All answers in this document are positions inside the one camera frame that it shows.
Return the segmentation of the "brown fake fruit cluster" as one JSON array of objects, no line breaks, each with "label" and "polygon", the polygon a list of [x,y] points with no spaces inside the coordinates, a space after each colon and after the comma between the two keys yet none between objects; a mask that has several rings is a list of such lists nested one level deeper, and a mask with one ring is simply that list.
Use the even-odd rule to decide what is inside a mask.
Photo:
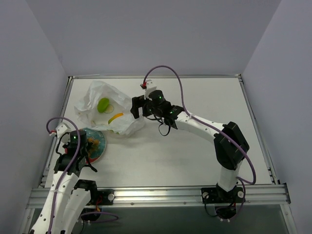
[{"label": "brown fake fruit cluster", "polygon": [[87,152],[88,156],[92,157],[92,154],[96,154],[99,151],[99,140],[94,139],[92,137],[87,138]]}]

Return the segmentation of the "white printed plastic bag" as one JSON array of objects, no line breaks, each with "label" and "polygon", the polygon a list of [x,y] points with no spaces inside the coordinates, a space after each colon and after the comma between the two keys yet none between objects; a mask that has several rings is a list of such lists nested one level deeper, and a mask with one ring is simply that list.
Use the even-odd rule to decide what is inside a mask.
[{"label": "white printed plastic bag", "polygon": [[[131,107],[132,99],[128,95],[104,81],[93,81],[74,105],[74,110],[77,119],[92,130],[129,136],[145,124],[143,117],[134,118]],[[108,124],[108,120],[118,113],[124,115]]]}]

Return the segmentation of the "yellow orange fake fruit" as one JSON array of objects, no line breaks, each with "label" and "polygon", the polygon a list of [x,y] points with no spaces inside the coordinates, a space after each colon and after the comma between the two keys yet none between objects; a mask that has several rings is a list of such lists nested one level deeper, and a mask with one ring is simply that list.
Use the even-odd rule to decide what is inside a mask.
[{"label": "yellow orange fake fruit", "polygon": [[114,121],[115,119],[123,116],[124,113],[118,113],[118,114],[115,114],[114,116],[112,116],[109,120],[108,120],[108,124],[110,124],[112,121]]}]

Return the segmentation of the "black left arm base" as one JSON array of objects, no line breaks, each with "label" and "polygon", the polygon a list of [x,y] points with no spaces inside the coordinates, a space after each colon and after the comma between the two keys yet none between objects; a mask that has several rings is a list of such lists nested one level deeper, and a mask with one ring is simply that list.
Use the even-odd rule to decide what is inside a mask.
[{"label": "black left arm base", "polygon": [[113,205],[115,199],[115,191],[113,189],[91,190],[91,199],[87,205]]}]

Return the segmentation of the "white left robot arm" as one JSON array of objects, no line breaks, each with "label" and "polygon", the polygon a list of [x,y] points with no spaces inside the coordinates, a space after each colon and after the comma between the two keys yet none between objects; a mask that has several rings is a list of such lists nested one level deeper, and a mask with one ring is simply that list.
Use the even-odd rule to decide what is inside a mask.
[{"label": "white left robot arm", "polygon": [[52,184],[39,217],[30,229],[31,234],[70,234],[87,204],[98,200],[95,181],[80,179],[84,167],[91,165],[88,149],[91,142],[85,130],[64,133],[69,139],[64,143],[65,152],[55,164]]}]

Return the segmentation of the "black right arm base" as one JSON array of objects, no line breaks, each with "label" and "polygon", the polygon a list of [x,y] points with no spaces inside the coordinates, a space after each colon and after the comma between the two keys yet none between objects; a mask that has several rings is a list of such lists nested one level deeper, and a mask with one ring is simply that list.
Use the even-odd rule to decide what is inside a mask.
[{"label": "black right arm base", "polygon": [[201,188],[202,202],[207,204],[240,203],[245,201],[243,188],[235,186],[229,192],[219,186]]}]

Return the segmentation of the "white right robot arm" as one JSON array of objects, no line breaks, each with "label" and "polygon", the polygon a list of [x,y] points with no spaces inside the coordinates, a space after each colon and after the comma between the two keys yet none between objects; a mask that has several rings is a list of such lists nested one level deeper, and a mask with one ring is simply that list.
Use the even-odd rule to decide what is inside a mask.
[{"label": "white right robot arm", "polygon": [[216,159],[221,165],[216,195],[222,201],[234,196],[241,162],[246,158],[249,145],[234,122],[227,124],[208,121],[188,113],[184,107],[172,105],[161,90],[132,98],[131,113],[135,119],[149,118],[167,125],[168,129],[190,132],[214,145]]}]

